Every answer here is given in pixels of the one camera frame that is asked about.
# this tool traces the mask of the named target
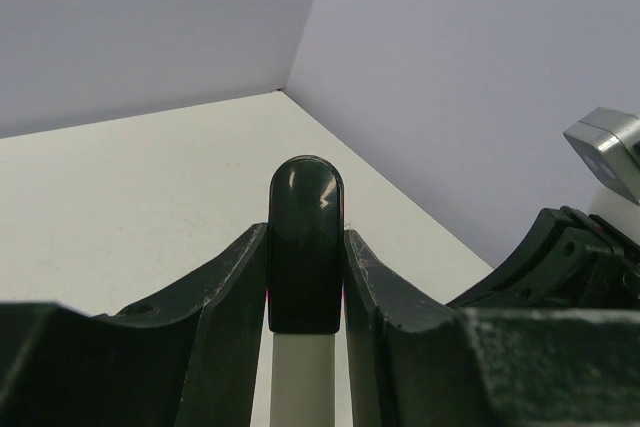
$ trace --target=white wall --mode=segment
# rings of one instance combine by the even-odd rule
[[[285,91],[497,265],[588,206],[562,131],[640,112],[640,0],[315,0]]]
[[[313,0],[0,0],[0,136],[284,86]]]

